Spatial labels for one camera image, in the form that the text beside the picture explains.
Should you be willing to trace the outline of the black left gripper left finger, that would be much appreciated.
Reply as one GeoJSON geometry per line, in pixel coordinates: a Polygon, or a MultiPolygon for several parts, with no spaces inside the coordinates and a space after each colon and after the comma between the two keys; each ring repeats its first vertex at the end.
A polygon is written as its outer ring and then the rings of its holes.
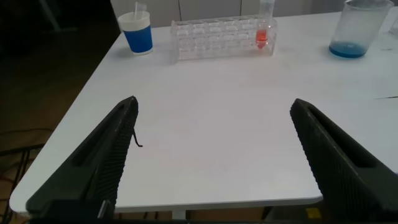
{"type": "Polygon", "coordinates": [[[138,113],[135,96],[120,101],[28,199],[31,217],[112,219],[138,113]]]}

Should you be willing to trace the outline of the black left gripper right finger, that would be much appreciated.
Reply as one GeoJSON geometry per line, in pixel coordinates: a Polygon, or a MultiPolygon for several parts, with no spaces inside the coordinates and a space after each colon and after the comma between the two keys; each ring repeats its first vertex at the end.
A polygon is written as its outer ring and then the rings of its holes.
{"type": "Polygon", "coordinates": [[[396,222],[397,174],[318,108],[296,99],[290,117],[323,200],[344,222],[396,222]]]}

